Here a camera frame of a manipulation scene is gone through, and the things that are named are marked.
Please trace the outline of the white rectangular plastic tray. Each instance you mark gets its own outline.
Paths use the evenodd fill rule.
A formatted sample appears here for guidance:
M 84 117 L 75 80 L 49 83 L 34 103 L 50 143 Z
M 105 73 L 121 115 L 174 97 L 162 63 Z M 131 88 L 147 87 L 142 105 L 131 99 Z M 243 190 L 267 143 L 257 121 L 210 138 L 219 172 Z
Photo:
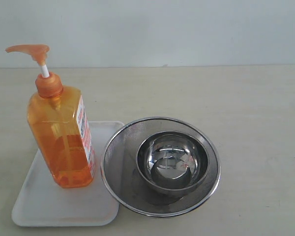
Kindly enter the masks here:
M 13 222 L 21 227 L 104 226 L 118 214 L 119 203 L 101 178 L 100 160 L 106 143 L 124 124 L 120 121 L 90 121 L 95 147 L 95 177 L 82 188 L 64 189 L 53 180 L 40 151 L 12 209 Z

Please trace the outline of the stainless steel bowl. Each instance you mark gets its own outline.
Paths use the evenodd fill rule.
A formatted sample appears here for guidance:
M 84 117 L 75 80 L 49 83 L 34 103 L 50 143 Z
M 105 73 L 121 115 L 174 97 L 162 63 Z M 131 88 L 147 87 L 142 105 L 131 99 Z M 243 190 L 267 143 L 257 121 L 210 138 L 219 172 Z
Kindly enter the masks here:
M 181 197 L 202 184 L 209 171 L 203 145 L 189 134 L 161 131 L 140 145 L 136 166 L 141 178 L 157 193 Z

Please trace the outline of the steel mesh strainer basket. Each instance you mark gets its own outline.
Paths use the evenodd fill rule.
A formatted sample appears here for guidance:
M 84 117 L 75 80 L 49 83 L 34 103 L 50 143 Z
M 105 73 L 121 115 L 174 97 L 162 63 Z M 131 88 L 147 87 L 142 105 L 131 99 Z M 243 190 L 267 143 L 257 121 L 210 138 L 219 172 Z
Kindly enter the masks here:
M 142 142 L 161 131 L 191 135 L 203 145 L 209 157 L 209 171 L 204 182 L 193 192 L 178 198 L 148 187 L 136 166 Z M 195 210 L 211 197 L 220 181 L 221 164 L 214 144 L 198 128 L 175 118 L 148 117 L 126 124 L 110 138 L 102 155 L 101 175 L 110 194 L 126 208 L 152 217 L 173 217 Z

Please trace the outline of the orange pump soap bottle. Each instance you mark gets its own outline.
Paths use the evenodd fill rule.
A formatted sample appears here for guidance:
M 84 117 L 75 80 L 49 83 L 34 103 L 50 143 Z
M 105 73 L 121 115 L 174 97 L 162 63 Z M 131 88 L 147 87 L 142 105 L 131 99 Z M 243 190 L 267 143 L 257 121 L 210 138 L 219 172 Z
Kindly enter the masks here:
M 89 185 L 95 174 L 95 151 L 82 93 L 62 84 L 46 64 L 49 47 L 15 45 L 6 52 L 30 55 L 41 68 L 35 80 L 37 92 L 27 107 L 27 120 L 55 181 L 62 188 Z

